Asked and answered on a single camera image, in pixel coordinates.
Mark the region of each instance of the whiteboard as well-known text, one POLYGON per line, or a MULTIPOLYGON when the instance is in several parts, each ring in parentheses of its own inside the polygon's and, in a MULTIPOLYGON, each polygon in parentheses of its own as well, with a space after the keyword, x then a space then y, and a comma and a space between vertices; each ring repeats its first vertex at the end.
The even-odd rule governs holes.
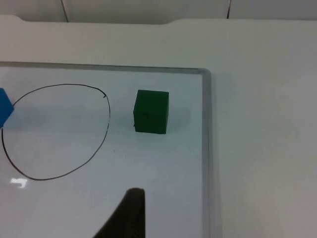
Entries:
POLYGON ((204 80, 199 70, 0 67, 0 87, 13 103, 68 84, 21 98, 3 127, 6 152, 26 176, 1 147, 2 237, 92 237, 132 187, 146 193, 147 237, 203 237, 204 80), (139 89, 169 92, 165 135, 134 131, 139 89))

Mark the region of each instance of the black circle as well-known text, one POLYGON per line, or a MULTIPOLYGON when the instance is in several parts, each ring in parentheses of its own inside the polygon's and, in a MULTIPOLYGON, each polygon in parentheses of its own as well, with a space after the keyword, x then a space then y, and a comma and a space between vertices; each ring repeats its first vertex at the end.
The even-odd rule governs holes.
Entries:
POLYGON ((103 143, 105 142, 106 140, 106 137, 107 137, 107 134, 108 134, 108 130, 109 130, 109 126, 110 126, 110 116, 111 116, 111 111, 110 111, 110 103, 109 103, 109 98, 108 96, 106 95, 106 93, 104 93, 104 91, 102 91, 101 89, 99 88, 96 88, 96 87, 92 87, 92 86, 88 86, 88 85, 85 85, 85 84, 72 84, 72 83, 63 83, 63 84, 55 84, 55 85, 49 85, 49 86, 45 86, 45 87, 41 87, 41 88, 38 88, 38 89, 35 89, 31 92, 28 92, 26 94, 24 94, 22 97, 20 97, 14 104, 13 106, 15 106, 22 98, 24 98, 25 96, 31 94, 31 93, 34 93, 38 90, 41 90, 41 89, 44 89, 44 88, 51 88, 51 87, 57 87, 57 86, 65 86, 65 85, 70 85, 70 86, 83 86, 83 87, 88 87, 88 88, 93 88, 93 89, 96 89, 98 91, 100 91, 103 95, 104 95, 104 98, 107 99, 107 103, 108 103, 108 106, 109 106, 109 121, 108 121, 108 125, 107 125, 107 129, 106 129, 106 133, 105 133, 105 136, 101 142, 101 144, 99 145, 99 147, 97 148, 97 150, 93 153, 93 155, 85 162, 83 163, 82 165, 78 166, 77 168, 63 174, 63 175, 60 175, 60 176, 56 176, 56 177, 52 177, 52 178, 33 178, 33 177, 30 177, 28 175, 26 175, 25 173, 23 173, 15 164, 14 162, 11 160, 7 150, 6 150, 6 147, 5 147, 5 143, 4 143, 4 138, 3 138, 3 127, 1 128, 1 140, 2 140, 2 146, 3 146, 3 150, 5 152, 5 155, 7 157, 7 159, 9 160, 9 162, 11 163, 11 165, 20 173, 22 174, 23 176, 27 177, 28 179, 31 179, 31 180, 35 180, 35 181, 46 181, 46 180, 52 180, 52 179, 58 179, 58 178, 61 178, 61 177, 64 177, 76 170, 78 170, 79 168, 83 167, 84 165, 86 165, 89 161, 92 160, 92 158, 97 154, 97 152, 100 150, 100 148, 102 147, 103 143))

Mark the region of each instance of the block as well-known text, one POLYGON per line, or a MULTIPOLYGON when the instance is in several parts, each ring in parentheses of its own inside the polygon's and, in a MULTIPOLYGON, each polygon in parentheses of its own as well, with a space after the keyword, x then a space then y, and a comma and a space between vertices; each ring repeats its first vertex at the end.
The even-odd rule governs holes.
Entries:
POLYGON ((13 105, 10 102, 3 88, 0 88, 0 127, 3 127, 5 121, 13 112, 13 105))
POLYGON ((133 116, 137 132, 166 134, 168 92, 138 90, 133 116))

